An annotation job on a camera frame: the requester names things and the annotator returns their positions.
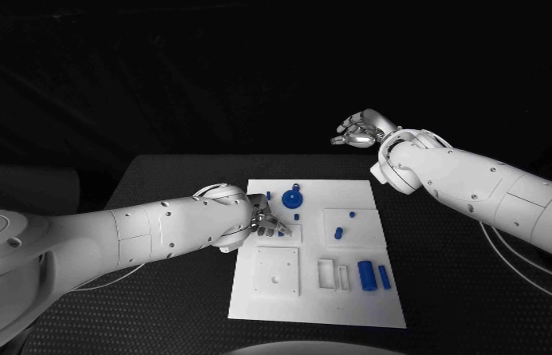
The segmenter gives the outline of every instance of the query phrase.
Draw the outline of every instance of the tabletop surface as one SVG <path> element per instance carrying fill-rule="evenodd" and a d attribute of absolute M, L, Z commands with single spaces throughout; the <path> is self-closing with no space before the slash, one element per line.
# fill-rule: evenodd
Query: tabletop surface
<path fill-rule="evenodd" d="M 552 297 L 505 265 L 479 223 L 424 189 L 404 195 L 382 185 L 369 171 L 375 162 L 374 154 L 139 156 L 106 209 L 192 196 L 222 182 L 245 191 L 250 179 L 369 179 L 407 329 L 228 319 L 237 252 L 209 247 L 146 264 L 103 289 L 67 294 L 38 319 L 25 354 L 221 354 L 294 340 L 404 353 L 551 353 Z M 552 290 L 552 277 L 495 242 Z M 106 275 L 91 286 L 127 272 Z"/>

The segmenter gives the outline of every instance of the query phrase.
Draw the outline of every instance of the small blue part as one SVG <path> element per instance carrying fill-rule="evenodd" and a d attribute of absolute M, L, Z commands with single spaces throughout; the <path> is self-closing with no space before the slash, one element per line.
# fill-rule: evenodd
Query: small blue part
<path fill-rule="evenodd" d="M 390 283 L 390 278 L 388 278 L 388 272 L 385 271 L 385 266 L 378 266 L 379 268 L 379 276 L 382 277 L 382 283 L 384 283 L 384 288 L 387 290 L 391 290 L 391 283 Z"/>
<path fill-rule="evenodd" d="M 342 235 L 343 235 L 343 228 L 339 227 L 339 228 L 336 229 L 336 235 L 335 235 L 336 239 L 342 239 Z"/>
<path fill-rule="evenodd" d="M 374 273 L 374 267 L 371 261 L 359 262 L 359 274 L 362 289 L 365 291 L 375 291 L 378 289 L 377 274 Z"/>
<path fill-rule="evenodd" d="M 294 184 L 293 190 L 289 190 L 281 196 L 281 203 L 289 209 L 297 209 L 303 203 L 303 195 L 299 192 L 299 185 Z"/>

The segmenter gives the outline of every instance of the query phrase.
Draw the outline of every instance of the dark background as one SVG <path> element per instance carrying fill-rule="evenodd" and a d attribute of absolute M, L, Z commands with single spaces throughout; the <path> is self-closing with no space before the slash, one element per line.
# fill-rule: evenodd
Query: dark background
<path fill-rule="evenodd" d="M 139 154 L 366 154 L 374 108 L 551 176 L 551 4 L 2 0 L 3 164 L 75 168 L 87 210 Z"/>

